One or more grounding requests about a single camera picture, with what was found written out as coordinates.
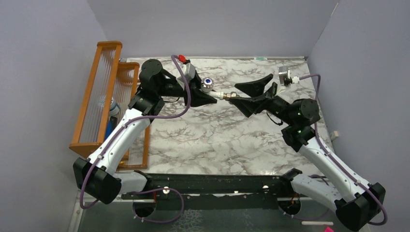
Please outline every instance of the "white marble table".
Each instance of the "white marble table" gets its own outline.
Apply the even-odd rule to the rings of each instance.
[[[139,62],[147,58],[129,58]],[[159,59],[164,68],[176,75],[170,59]],[[243,59],[191,59],[201,78],[214,79],[216,91],[240,91],[235,83],[248,82],[274,74],[278,83],[279,66],[287,65],[291,75],[309,74],[306,61],[295,60],[243,60]],[[292,85],[291,91],[280,96],[289,102],[299,98],[314,98],[315,90],[310,79]],[[166,103],[161,115],[174,115],[184,109],[183,99]],[[151,128],[148,169],[146,173],[172,174],[245,174],[281,175],[292,167],[306,174],[320,171],[306,158],[285,144],[280,132],[286,125],[277,126],[265,111],[246,118],[227,101],[191,108],[183,117],[170,120],[156,119]],[[331,145],[323,119],[319,134]],[[141,163],[142,138],[130,149],[131,164]]]

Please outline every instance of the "silver cylinder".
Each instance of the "silver cylinder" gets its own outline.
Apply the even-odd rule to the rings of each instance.
[[[201,81],[201,90],[204,93],[209,93],[214,88],[214,80],[211,78],[204,78]]]

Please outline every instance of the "orange wooden frame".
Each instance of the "orange wooden frame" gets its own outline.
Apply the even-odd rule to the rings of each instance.
[[[84,158],[87,158],[92,152],[94,152],[104,142],[105,131],[106,131],[107,123],[109,119],[110,102],[113,96],[116,79],[119,82],[126,82],[126,83],[130,83],[132,79],[131,98],[136,92],[137,83],[138,83],[138,71],[139,71],[140,65],[139,63],[136,63],[136,62],[131,62],[131,63],[119,62],[121,49],[122,49],[122,43],[119,41],[107,41],[107,42],[97,43],[97,51],[95,53],[94,61],[91,66],[90,75],[88,77],[88,82],[87,82],[86,90],[85,90],[84,97],[83,97],[83,102],[81,104],[77,123],[74,129],[73,139],[70,144],[70,149],[73,150],[75,153],[81,155]],[[106,54],[102,52],[106,50],[115,51],[114,57],[113,58],[107,57]],[[97,74],[97,68],[100,62],[100,57],[102,55],[111,65],[111,71],[109,73],[107,91],[105,95],[105,102],[104,102],[104,106],[102,109],[100,125],[98,128],[97,141],[80,143],[81,131],[83,129],[84,120],[85,120],[86,112],[88,108],[88,103],[91,97],[91,91],[94,85],[95,76]],[[124,73],[128,73],[129,71],[132,71],[132,70],[134,70],[134,73],[133,73],[134,78],[132,78],[129,75],[123,75]],[[150,135],[150,127],[148,127],[145,132],[144,153],[143,153],[142,164],[126,165],[125,161],[128,160],[128,156],[129,156],[129,151],[127,151],[126,154],[124,155],[123,161],[118,166],[118,169],[129,170],[129,169],[147,168],[149,135]]]

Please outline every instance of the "white wall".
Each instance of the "white wall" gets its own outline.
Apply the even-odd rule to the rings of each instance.
[[[338,0],[88,0],[122,57],[308,56]]]
[[[389,222],[372,231],[410,226],[409,12],[408,0],[341,0],[307,60],[323,78],[328,128],[341,134],[337,154],[386,188]]]
[[[85,0],[0,3],[1,231],[66,231],[68,149],[98,41]]]

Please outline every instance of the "wooden rack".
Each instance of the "wooden rack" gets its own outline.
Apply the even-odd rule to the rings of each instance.
[[[103,142],[109,120],[111,98],[119,104],[122,119],[138,85],[139,63],[119,62],[122,43],[119,41],[98,42],[91,66],[83,102],[75,126],[70,149],[87,158]],[[150,126],[145,130],[142,163],[127,165],[129,150],[124,154],[119,170],[144,169],[148,165]]]

